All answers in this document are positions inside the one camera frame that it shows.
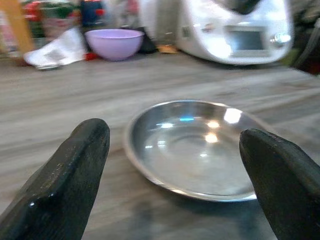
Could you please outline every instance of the wooden table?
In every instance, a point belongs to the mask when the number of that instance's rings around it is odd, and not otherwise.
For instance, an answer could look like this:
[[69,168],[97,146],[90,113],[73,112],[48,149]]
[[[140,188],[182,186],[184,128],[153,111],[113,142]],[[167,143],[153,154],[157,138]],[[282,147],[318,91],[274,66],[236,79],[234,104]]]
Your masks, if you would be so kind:
[[228,66],[176,55],[78,62],[40,72],[0,62],[0,212],[85,119],[111,128],[111,148],[84,240],[274,240],[257,201],[189,199],[148,182],[128,161],[123,130],[173,99],[221,102],[256,115],[317,163],[320,79],[277,63]]

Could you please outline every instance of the shallow metal dish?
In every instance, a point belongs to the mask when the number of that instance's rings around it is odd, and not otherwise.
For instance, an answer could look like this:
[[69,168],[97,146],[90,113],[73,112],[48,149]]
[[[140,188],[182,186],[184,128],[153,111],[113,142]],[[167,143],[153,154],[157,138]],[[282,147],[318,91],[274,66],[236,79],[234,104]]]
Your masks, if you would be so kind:
[[221,103],[176,100],[152,106],[125,131],[124,148],[151,182],[216,202],[256,199],[239,153],[240,132],[265,123]]

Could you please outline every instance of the appliance display screen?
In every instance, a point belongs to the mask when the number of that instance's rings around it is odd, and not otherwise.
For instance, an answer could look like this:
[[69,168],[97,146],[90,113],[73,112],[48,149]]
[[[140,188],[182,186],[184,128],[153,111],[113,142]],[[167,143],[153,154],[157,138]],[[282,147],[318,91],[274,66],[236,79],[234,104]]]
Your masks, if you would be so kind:
[[230,31],[230,45],[234,52],[240,50],[263,50],[261,31]]

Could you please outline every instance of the purple bowl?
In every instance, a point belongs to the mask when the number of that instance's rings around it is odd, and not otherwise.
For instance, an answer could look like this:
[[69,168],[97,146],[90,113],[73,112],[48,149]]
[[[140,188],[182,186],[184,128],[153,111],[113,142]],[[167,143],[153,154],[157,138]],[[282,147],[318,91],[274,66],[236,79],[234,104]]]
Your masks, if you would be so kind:
[[92,50],[110,61],[121,61],[140,48],[144,33],[129,29],[100,29],[85,33]]

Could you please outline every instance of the food processor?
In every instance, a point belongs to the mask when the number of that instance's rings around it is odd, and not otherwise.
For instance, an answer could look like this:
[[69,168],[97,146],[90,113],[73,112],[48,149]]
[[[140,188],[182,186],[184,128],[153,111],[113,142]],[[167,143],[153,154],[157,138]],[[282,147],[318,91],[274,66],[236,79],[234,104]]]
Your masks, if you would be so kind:
[[293,42],[287,0],[181,0],[176,44],[182,51],[232,65],[266,64]]

